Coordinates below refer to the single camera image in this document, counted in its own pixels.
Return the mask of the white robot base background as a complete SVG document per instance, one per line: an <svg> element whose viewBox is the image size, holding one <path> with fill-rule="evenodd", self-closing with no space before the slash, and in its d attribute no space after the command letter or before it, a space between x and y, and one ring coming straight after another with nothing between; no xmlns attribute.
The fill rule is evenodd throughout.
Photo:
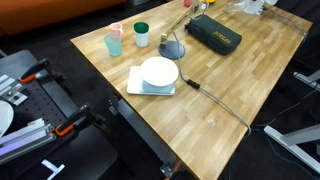
<svg viewBox="0 0 320 180"><path fill-rule="evenodd" d="M244 12L252 15L260 15L264 5L275 5L278 0L243 0L245 3Z"/></svg>

